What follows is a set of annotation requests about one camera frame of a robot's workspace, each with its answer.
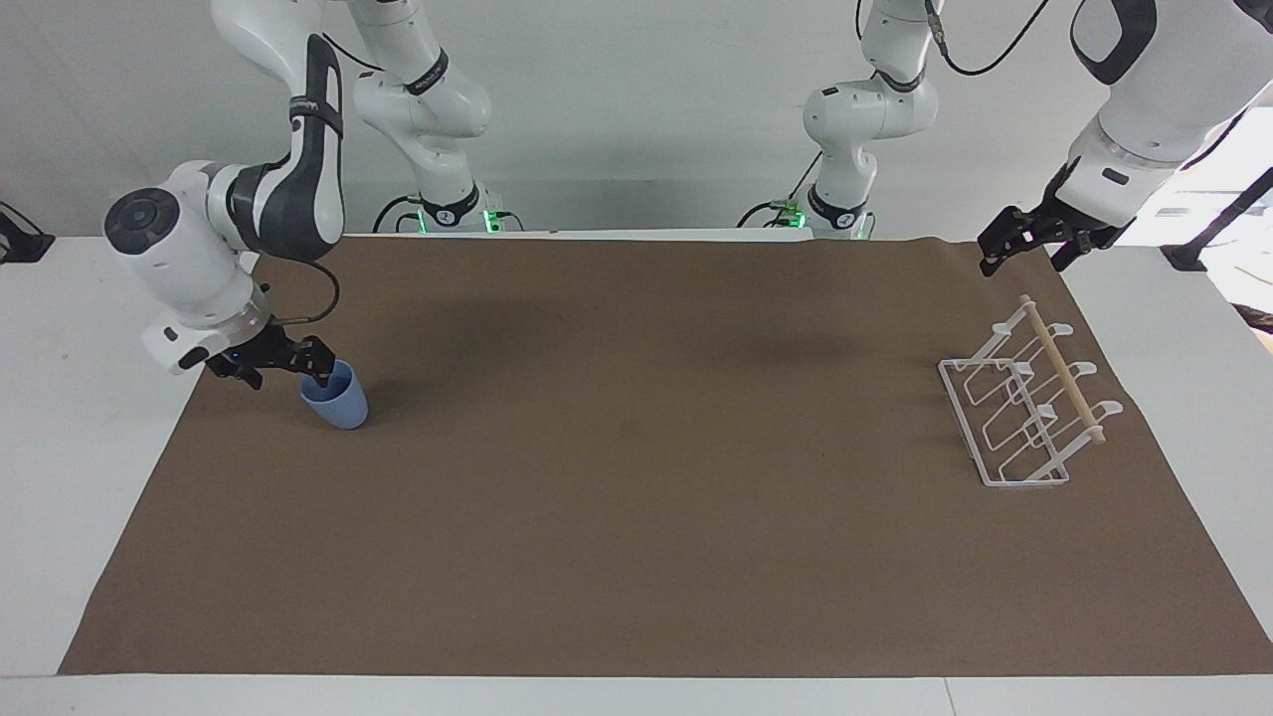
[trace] brown mat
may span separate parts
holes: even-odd
[[[1039,252],[351,240],[321,334],[369,424],[204,376],[61,673],[625,677],[1273,671],[1095,341],[1110,443],[981,487],[936,363]],[[285,313],[321,276],[267,262]]]

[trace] wooden dowel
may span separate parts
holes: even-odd
[[[1074,405],[1074,410],[1078,412],[1078,417],[1083,420],[1087,428],[1096,428],[1092,433],[1092,442],[1096,445],[1105,443],[1105,432],[1101,429],[1100,423],[1096,422],[1096,415],[1092,414],[1092,406],[1087,404],[1087,399],[1083,397],[1083,391],[1078,387],[1078,381],[1074,376],[1069,373],[1069,364],[1066,363],[1066,358],[1062,357],[1060,349],[1057,348],[1055,339],[1051,338],[1051,331],[1048,330],[1048,325],[1043,322],[1043,316],[1039,315],[1039,308],[1035,302],[1029,296],[1021,297],[1021,307],[1026,310],[1026,316],[1030,317],[1030,325],[1034,327],[1035,334],[1043,343],[1043,349],[1048,354],[1048,359],[1051,361],[1051,367],[1057,369],[1057,376],[1060,378],[1060,383],[1066,387],[1066,395],[1069,396],[1069,401]]]

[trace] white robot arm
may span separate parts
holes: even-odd
[[[937,90],[924,74],[931,38],[924,0],[876,0],[862,36],[876,73],[805,103],[805,130],[822,148],[820,173],[801,195],[815,236],[849,237],[861,226],[878,171],[868,141],[908,136],[937,118]]]
[[[1208,132],[1273,82],[1273,0],[1083,0],[1074,51],[1110,98],[1032,211],[980,234],[981,273],[1044,243],[1060,270],[1109,248]]]
[[[123,264],[172,310],[143,341],[172,372],[206,362],[261,386],[258,368],[326,382],[335,355],[317,338],[288,339],[239,265],[257,251],[313,262],[344,231],[341,74],[322,38],[318,0],[213,0],[227,42],[292,90],[292,143],[279,162],[187,162],[157,187],[120,199],[106,236]]]
[[[451,62],[419,0],[349,0],[349,9],[383,68],[359,76],[354,106],[411,164],[426,229],[485,231],[500,200],[474,181],[461,140],[486,131],[486,90]]]

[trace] white wall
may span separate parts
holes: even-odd
[[[480,178],[540,228],[732,226],[784,196],[816,152],[807,94],[869,74],[853,4],[426,3],[453,60],[495,99],[472,144]],[[950,4],[953,52],[992,57],[1031,6]],[[932,64],[937,126],[876,147],[878,234],[969,236],[1007,203],[1032,205],[1105,97],[1069,48],[1074,6],[1049,8],[988,76]],[[362,51],[339,3],[327,28]],[[0,66],[0,197],[56,233],[99,232],[113,199],[182,161],[285,150],[286,90],[220,42],[206,1],[6,0]],[[365,231],[411,191],[410,172],[378,134],[349,127],[349,228]]]

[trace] cup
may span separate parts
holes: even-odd
[[[311,376],[300,380],[300,397],[332,426],[351,431],[367,422],[367,395],[349,363],[336,361],[327,387]]]

